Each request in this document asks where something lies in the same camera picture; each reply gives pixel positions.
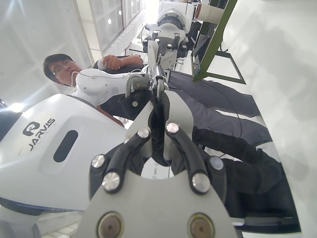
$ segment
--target gray pants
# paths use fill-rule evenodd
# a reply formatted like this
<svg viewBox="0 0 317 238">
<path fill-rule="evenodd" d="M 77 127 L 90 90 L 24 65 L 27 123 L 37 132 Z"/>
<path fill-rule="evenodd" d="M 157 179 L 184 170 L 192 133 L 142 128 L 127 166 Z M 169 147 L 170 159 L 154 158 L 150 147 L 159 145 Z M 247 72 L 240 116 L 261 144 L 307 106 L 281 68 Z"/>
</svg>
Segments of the gray pants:
<svg viewBox="0 0 317 238">
<path fill-rule="evenodd" d="M 246 119 L 223 115 L 216 110 L 238 113 L 247 117 L 260 114 L 251 95 L 242 94 L 212 81 L 193 82 L 192 77 L 171 72 L 169 89 L 187 104 L 194 118 L 194 126 L 245 139 L 257 146 L 272 141 L 264 126 Z"/>
</svg>

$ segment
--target white ceiling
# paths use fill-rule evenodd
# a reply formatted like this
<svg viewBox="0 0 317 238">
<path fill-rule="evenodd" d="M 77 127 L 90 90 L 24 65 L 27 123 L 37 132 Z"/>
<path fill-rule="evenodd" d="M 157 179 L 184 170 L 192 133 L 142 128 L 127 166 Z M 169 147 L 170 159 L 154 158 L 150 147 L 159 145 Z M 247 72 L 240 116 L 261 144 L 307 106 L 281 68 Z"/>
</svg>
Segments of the white ceiling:
<svg viewBox="0 0 317 238">
<path fill-rule="evenodd" d="M 26 109 L 53 94 L 69 93 L 69 87 L 44 76 L 45 57 L 65 53 L 82 68 L 89 67 L 95 60 L 91 51 L 109 51 L 141 9 L 141 0 L 89 0 L 80 12 L 81 4 L 80 0 L 0 0 L 0 98 L 8 106 L 18 102 Z M 83 27 L 82 12 L 92 15 L 95 30 Z M 93 36 L 89 31 L 95 32 L 95 50 L 87 50 Z"/>
</svg>

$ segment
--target white cylinder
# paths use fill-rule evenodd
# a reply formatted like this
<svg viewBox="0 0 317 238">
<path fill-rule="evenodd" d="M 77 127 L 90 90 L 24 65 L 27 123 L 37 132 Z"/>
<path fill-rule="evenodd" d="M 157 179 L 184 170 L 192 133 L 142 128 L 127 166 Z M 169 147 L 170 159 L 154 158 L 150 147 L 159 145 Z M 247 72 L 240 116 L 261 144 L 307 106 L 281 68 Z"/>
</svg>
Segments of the white cylinder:
<svg viewBox="0 0 317 238">
<path fill-rule="evenodd" d="M 218 24 L 223 15 L 224 9 L 208 4 L 198 4 L 195 11 L 195 20 L 201 20 L 212 24 Z"/>
</svg>

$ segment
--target green metal frame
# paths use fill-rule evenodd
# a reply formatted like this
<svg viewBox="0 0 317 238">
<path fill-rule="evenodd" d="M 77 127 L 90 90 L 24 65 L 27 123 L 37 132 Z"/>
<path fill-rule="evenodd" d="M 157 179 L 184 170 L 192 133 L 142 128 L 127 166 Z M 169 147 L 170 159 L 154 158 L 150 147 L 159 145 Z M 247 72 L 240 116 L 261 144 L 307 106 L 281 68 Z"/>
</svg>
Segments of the green metal frame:
<svg viewBox="0 0 317 238">
<path fill-rule="evenodd" d="M 231 58 L 231 56 L 230 56 L 230 58 L 232 59 L 231 61 L 233 62 L 233 65 L 234 65 L 240 79 L 232 78 L 232 77 L 228 77 L 228 76 L 217 75 L 217 74 L 207 72 L 207 69 L 209 68 L 212 60 L 214 59 L 215 55 L 217 55 L 217 53 L 218 53 L 218 48 L 220 47 L 221 42 L 223 40 L 223 31 L 226 27 L 226 24 L 231 16 L 231 13 L 232 13 L 237 1 L 238 0 L 228 0 L 227 5 L 224 9 L 223 15 L 221 17 L 221 20 L 220 20 L 219 24 L 217 25 L 217 28 L 216 28 L 212 38 L 210 39 L 210 42 L 209 42 L 209 45 L 208 45 L 207 50 L 205 52 L 205 55 L 203 56 L 203 59 L 200 62 L 200 72 L 197 74 L 196 77 L 193 77 L 194 82 L 201 80 L 203 78 L 206 78 L 206 77 L 214 77 L 214 78 L 219 78 L 219 79 L 232 81 L 232 82 L 236 82 L 236 83 L 240 83 L 240 84 L 245 84 L 245 81 L 244 81 L 238 67 L 236 66 L 235 62 Z M 217 6 L 218 2 L 219 2 L 219 0 L 210 0 L 209 4 L 211 6 Z M 203 22 L 197 37 L 199 37 L 200 34 L 206 34 L 208 27 L 209 27 L 209 23 Z"/>
</svg>

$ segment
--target ceiling light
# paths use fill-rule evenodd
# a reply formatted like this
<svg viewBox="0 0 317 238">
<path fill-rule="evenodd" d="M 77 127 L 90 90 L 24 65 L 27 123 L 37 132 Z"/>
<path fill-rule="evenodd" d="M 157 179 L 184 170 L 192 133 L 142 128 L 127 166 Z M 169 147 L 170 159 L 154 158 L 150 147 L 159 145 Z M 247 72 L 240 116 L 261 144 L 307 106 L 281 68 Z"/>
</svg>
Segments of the ceiling light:
<svg viewBox="0 0 317 238">
<path fill-rule="evenodd" d="M 8 110 L 13 111 L 15 113 L 19 113 L 22 111 L 23 107 L 24 107 L 24 104 L 22 103 L 13 103 L 12 105 L 8 107 Z"/>
</svg>

